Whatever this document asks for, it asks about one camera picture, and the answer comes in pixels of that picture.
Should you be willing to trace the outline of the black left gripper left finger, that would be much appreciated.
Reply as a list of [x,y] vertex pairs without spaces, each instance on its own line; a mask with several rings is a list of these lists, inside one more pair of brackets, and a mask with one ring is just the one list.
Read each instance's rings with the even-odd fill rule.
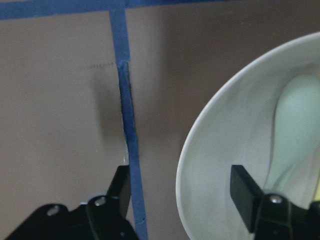
[[130,169],[119,166],[105,195],[98,195],[74,210],[46,204],[33,211],[9,240],[136,240],[126,219],[131,199]]

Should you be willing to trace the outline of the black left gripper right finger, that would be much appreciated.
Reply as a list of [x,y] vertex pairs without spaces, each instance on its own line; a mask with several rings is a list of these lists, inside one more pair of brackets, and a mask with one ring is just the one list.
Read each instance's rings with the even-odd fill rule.
[[256,240],[318,240],[320,203],[307,209],[275,192],[265,193],[242,165],[230,170],[230,196]]

